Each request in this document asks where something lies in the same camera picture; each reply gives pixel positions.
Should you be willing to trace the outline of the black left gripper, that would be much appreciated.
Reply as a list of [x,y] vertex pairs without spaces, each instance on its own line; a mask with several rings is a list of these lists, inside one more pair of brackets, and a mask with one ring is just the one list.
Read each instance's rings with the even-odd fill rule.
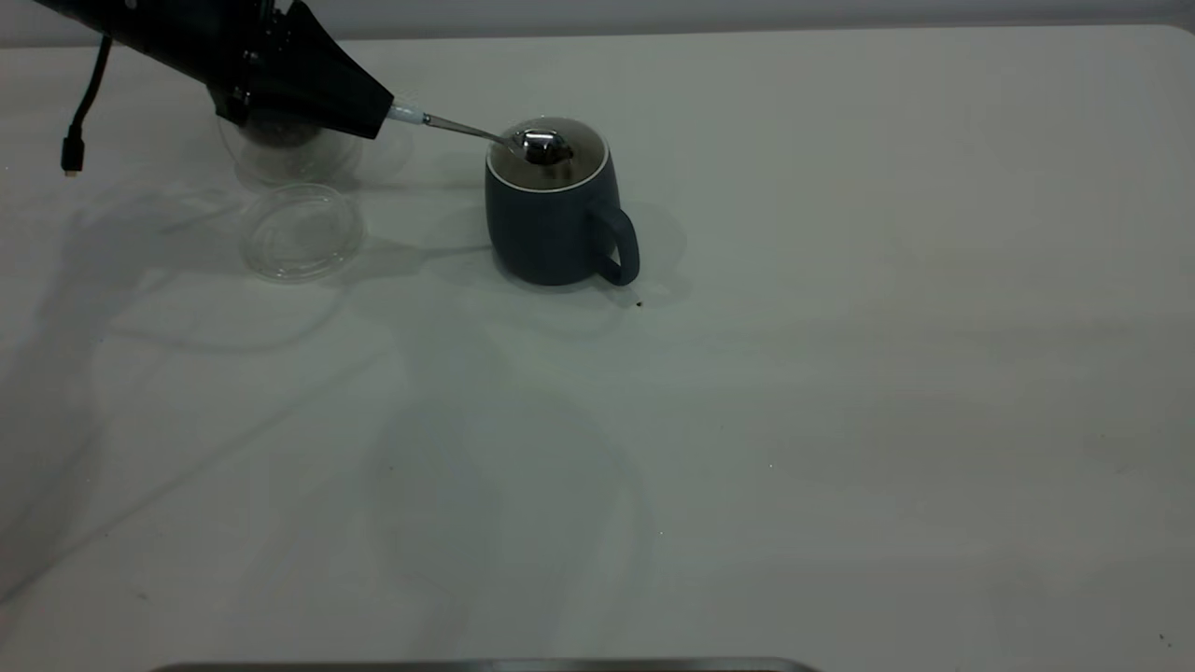
[[391,92],[298,1],[206,1],[215,60],[206,81],[217,118],[284,120],[375,139]]

